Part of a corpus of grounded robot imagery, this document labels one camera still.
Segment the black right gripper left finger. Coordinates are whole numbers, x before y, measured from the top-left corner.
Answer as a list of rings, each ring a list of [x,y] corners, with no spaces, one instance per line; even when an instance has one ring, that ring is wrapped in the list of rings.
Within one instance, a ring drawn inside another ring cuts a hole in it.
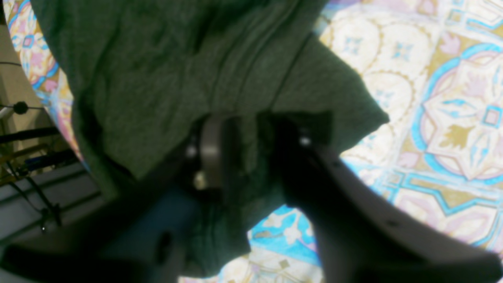
[[[228,202],[236,150],[236,116],[209,116],[132,192],[63,228],[5,246],[1,268],[35,283],[177,282],[203,207]]]

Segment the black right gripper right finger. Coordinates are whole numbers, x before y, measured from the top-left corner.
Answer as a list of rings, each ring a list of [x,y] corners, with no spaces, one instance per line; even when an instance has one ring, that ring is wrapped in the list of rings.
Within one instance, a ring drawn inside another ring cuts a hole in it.
[[[327,283],[496,283],[496,253],[420,223],[376,195],[324,144],[273,117],[272,168],[312,224]]]

